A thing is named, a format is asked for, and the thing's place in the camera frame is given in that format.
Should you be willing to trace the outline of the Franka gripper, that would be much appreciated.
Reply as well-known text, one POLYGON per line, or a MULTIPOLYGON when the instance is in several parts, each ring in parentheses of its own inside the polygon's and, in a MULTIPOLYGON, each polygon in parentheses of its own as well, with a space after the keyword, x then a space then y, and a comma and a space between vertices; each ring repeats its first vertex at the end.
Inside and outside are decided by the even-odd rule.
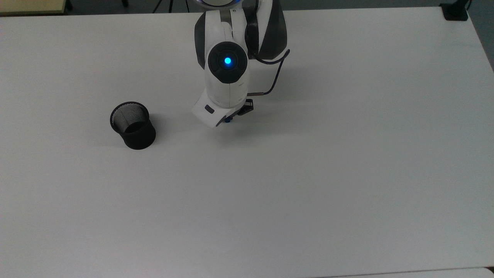
POLYGON ((193 115, 209 128, 231 121, 234 116, 245 115, 254 109, 254 100, 244 98, 232 108, 223 108, 213 103, 207 94, 202 94, 192 108, 193 115))

